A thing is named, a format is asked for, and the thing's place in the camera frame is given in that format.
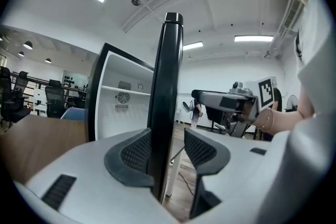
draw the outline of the table leg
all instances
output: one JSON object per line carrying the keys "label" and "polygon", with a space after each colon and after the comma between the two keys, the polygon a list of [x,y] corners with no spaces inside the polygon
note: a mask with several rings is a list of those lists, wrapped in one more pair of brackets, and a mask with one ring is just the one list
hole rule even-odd
{"label": "table leg", "polygon": [[172,173],[170,174],[170,178],[169,178],[169,182],[168,182],[168,188],[167,188],[167,191],[166,191],[166,195],[169,196],[169,197],[172,196],[172,193],[173,193],[173,186],[174,186],[174,183],[175,183],[175,180],[177,178],[178,171],[179,171],[179,168],[180,168],[182,152],[183,151],[178,153],[178,155],[174,159],[173,170],[172,170]]}

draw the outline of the white shirt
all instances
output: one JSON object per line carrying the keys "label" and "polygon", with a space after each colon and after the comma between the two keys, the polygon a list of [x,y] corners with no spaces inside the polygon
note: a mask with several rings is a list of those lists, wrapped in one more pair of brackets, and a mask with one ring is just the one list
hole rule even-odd
{"label": "white shirt", "polygon": [[294,42],[298,72],[325,43],[333,27],[332,15],[324,0],[308,0],[303,12],[299,30],[299,51],[296,46],[297,40]]}

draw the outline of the cable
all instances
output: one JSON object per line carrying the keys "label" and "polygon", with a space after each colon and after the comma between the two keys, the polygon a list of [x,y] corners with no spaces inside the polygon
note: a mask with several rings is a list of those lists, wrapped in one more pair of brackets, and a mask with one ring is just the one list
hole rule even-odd
{"label": "cable", "polygon": [[188,189],[189,189],[189,191],[190,191],[190,193],[194,196],[194,194],[193,194],[193,192],[191,191],[191,189],[190,189],[190,187],[189,187],[189,184],[188,184],[188,182],[184,179],[184,177],[183,177],[183,175],[179,172],[179,175],[180,176],[182,176],[182,178],[183,178],[183,180],[184,180],[184,182],[187,184],[187,187],[188,187]]}

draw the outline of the railing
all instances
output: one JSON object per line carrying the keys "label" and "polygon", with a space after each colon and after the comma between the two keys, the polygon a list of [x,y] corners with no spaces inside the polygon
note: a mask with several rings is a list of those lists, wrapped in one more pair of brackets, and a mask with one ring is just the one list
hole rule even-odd
{"label": "railing", "polygon": [[[11,77],[12,77],[12,84],[14,85],[16,82],[16,78],[18,77],[18,73],[17,72],[11,72],[10,73]],[[38,79],[38,78],[34,78],[34,77],[29,77],[28,78],[28,84],[26,86],[26,89],[23,93],[23,96],[28,96],[29,98],[26,99],[24,102],[27,104],[34,104],[34,90],[35,89],[41,89],[41,90],[45,90],[46,86],[49,85],[49,81],[47,80],[43,80],[43,79]],[[70,88],[70,87],[65,87],[65,86],[61,86],[62,89],[65,89],[65,104],[66,105],[74,105],[73,102],[68,101],[69,98],[76,98],[73,95],[69,95],[69,91],[73,91],[73,92],[78,92],[78,93],[82,93],[82,94],[86,94],[86,92],[81,91],[79,89],[75,89],[75,88]]]}

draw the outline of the person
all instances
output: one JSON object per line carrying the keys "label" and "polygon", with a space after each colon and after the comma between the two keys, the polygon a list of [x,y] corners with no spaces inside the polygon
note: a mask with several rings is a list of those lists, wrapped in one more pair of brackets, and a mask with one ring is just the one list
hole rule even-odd
{"label": "person", "polygon": [[202,116],[202,105],[197,99],[194,99],[194,110],[193,110],[193,118],[191,119],[191,128],[197,128],[197,123],[201,116]]}
{"label": "person", "polygon": [[[272,105],[273,110],[282,112],[282,96],[280,90],[277,88],[277,85],[273,83],[273,93],[274,93],[274,103]],[[264,141],[272,141],[273,135],[263,132],[262,136]]]}
{"label": "person", "polygon": [[[313,56],[327,44],[333,29],[332,15],[327,9],[324,0],[301,0],[304,4],[301,27],[294,43],[293,53],[297,58],[297,71],[313,58]],[[242,120],[251,112],[251,105],[246,104],[243,108]],[[297,111],[283,113],[270,108],[262,110],[253,123],[271,135],[281,131],[292,130],[294,126],[304,119],[313,117],[314,108],[311,101],[301,86],[300,98]]]}

